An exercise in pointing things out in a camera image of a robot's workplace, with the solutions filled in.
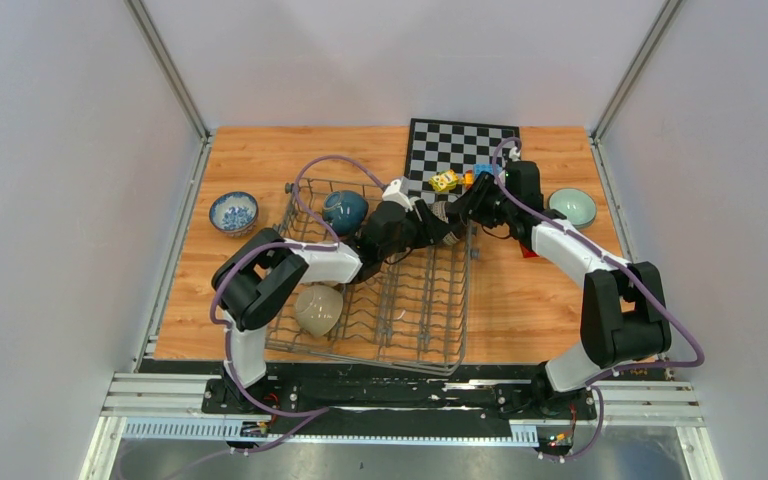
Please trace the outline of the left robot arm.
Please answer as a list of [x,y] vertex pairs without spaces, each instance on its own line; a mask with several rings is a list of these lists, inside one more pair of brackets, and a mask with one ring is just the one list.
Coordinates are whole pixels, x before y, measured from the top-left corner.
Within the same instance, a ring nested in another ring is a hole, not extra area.
[[259,230],[211,280],[211,320],[225,327],[224,367],[232,381],[228,400],[243,413],[264,405],[266,327],[298,285],[363,283],[392,256],[442,245],[466,230],[466,219],[453,206],[422,200],[411,209],[383,201],[337,242],[305,243],[274,228]]

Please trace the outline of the white blue floral bowl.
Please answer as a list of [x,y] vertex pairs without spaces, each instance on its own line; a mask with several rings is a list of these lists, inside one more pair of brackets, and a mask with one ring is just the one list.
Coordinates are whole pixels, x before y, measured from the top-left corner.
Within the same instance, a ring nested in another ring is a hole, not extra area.
[[259,205],[254,196],[244,191],[231,191],[214,200],[208,218],[212,226],[221,232],[255,225],[258,214]]

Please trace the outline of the dark patterned bowl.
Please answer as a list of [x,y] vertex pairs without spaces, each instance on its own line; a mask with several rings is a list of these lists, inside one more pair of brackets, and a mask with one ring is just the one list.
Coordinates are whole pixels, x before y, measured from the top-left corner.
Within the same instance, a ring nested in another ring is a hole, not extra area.
[[466,227],[460,220],[449,218],[448,205],[448,201],[435,201],[431,206],[431,212],[447,224],[448,231],[441,243],[444,246],[454,246],[462,240]]

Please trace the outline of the grey wire dish rack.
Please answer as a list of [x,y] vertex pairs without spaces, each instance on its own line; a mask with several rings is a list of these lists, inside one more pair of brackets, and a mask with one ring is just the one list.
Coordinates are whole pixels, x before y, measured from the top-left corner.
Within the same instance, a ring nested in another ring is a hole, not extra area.
[[[269,228],[305,243],[337,242],[347,236],[338,236],[322,218],[323,202],[331,192],[359,193],[369,204],[367,216],[383,201],[383,191],[369,182],[305,178],[286,190],[289,201],[284,217]],[[474,229],[467,223],[456,245],[394,255],[363,283],[298,285],[267,325],[266,346],[329,360],[451,374],[466,353],[473,236]],[[302,330],[294,317],[297,296],[313,285],[332,287],[343,297],[337,324],[322,337]]]

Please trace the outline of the light teal checked bowl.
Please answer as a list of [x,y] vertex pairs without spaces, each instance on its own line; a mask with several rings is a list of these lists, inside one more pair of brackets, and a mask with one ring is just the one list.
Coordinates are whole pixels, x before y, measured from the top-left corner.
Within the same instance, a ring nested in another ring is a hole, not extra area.
[[597,217],[594,199],[582,190],[562,188],[549,196],[548,207],[563,214],[577,229],[591,226]]

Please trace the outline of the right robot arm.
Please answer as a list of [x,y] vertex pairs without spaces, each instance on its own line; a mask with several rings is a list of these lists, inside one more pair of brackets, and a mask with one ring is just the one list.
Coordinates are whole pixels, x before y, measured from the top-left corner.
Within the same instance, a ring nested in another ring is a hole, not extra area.
[[530,392],[540,415],[558,416],[569,407],[570,392],[597,375],[671,346],[658,269],[611,254],[566,215],[546,208],[535,163],[517,161],[498,173],[480,173],[448,212],[487,228],[507,226],[512,238],[582,289],[579,342],[543,364]]

